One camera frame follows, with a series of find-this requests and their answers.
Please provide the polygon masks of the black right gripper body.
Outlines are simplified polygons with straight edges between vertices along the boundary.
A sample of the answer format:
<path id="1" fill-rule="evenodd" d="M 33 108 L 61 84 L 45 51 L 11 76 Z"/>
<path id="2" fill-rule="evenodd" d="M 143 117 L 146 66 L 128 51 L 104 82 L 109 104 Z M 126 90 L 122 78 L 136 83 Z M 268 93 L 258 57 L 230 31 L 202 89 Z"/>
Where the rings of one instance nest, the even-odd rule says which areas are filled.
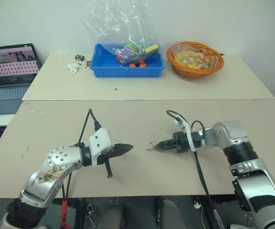
<path id="1" fill-rule="evenodd" d="M 185 132 L 173 133 L 177 153 L 186 153 L 190 150 L 187 134 Z"/>

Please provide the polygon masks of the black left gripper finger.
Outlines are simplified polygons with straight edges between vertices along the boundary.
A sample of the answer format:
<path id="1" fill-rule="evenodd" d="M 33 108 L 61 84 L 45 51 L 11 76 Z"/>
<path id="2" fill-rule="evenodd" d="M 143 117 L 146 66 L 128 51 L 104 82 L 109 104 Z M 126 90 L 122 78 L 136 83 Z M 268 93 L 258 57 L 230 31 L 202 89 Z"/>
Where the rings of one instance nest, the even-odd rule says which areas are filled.
<path id="1" fill-rule="evenodd" d="M 113 150 L 114 151 L 130 151 L 133 149 L 133 146 L 130 144 L 115 144 Z"/>
<path id="2" fill-rule="evenodd" d="M 131 150 L 132 150 L 132 148 L 128 148 L 128 147 L 127 148 L 119 148 L 119 149 L 115 148 L 113 151 L 113 157 L 122 156 Z"/>

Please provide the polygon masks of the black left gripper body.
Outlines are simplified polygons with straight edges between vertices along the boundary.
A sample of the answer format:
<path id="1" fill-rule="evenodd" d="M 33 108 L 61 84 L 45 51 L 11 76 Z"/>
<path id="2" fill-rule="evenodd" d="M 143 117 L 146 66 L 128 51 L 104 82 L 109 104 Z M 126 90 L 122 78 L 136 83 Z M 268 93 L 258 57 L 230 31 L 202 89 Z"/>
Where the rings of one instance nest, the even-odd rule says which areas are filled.
<path id="1" fill-rule="evenodd" d="M 112 178 L 112 169 L 110 166 L 110 158 L 113 156 L 114 153 L 114 147 L 112 147 L 110 150 L 108 150 L 106 153 L 100 154 L 97 157 L 97 165 L 105 165 L 106 172 L 107 172 L 107 178 Z"/>

